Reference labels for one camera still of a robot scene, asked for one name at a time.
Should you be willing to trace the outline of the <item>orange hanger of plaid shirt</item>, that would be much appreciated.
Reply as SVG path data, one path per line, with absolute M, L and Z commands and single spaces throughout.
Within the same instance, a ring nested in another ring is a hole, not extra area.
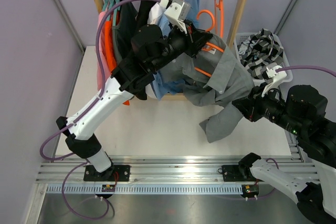
M 214 0 L 215 33 L 224 38 L 225 10 L 224 0 Z

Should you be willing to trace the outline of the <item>light blue shirt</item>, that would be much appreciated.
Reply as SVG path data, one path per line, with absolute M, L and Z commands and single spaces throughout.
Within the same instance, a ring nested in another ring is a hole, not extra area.
M 191 8 L 186 15 L 186 19 L 193 22 L 196 28 L 199 28 L 199 22 L 196 19 L 198 12 L 200 11 L 200 0 L 183 0 L 190 4 Z M 162 31 L 163 36 L 168 36 L 171 28 L 169 21 L 163 14 L 164 9 L 158 4 L 154 4 L 149 12 L 148 24 L 158 25 Z M 183 79 L 177 79 L 176 81 L 164 81 L 162 71 L 159 71 L 154 75 L 154 81 L 151 83 L 153 92 L 158 100 L 162 99 L 167 93 L 176 94 L 182 92 L 177 86 L 185 83 Z

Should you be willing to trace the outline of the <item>grey shirt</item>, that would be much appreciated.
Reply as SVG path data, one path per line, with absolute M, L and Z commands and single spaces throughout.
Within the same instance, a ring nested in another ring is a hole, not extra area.
M 181 54 L 160 70 L 163 82 L 183 79 L 179 88 L 195 106 L 218 105 L 222 110 L 200 122 L 207 141 L 213 143 L 229 136 L 243 118 L 232 101 L 247 96 L 255 86 L 251 75 L 238 62 L 218 36 L 209 41 L 210 51 L 201 50 L 195 58 Z

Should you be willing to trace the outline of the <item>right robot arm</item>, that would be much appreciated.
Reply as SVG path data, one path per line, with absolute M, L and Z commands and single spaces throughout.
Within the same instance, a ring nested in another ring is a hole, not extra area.
M 263 94 L 261 87 L 254 87 L 248 96 L 232 104 L 251 122 L 266 118 L 293 134 L 312 160 L 320 183 L 288 175 L 255 153 L 239 161 L 239 176 L 268 183 L 289 197 L 313 223 L 335 223 L 335 123 L 325 117 L 328 100 L 310 85 L 291 87 L 286 99 L 276 92 L 272 88 Z

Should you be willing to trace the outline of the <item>black white plaid shirt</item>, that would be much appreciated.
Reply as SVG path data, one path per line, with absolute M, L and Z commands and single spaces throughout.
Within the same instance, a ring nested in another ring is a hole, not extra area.
M 281 65 L 284 61 L 284 49 L 276 40 L 275 35 L 267 30 L 250 35 L 237 46 L 240 63 L 255 80 L 266 78 L 267 67 Z

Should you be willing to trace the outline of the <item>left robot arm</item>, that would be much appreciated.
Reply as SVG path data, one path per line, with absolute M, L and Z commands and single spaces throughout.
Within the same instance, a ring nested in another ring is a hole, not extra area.
M 157 25 L 142 26 L 132 37 L 132 51 L 122 59 L 100 91 L 75 115 L 61 116 L 56 124 L 66 136 L 68 148 L 86 159 L 102 181 L 113 176 L 114 164 L 94 132 L 119 106 L 154 80 L 154 74 L 181 54 L 194 58 L 213 37 L 186 20 L 185 30 L 173 26 L 163 36 Z

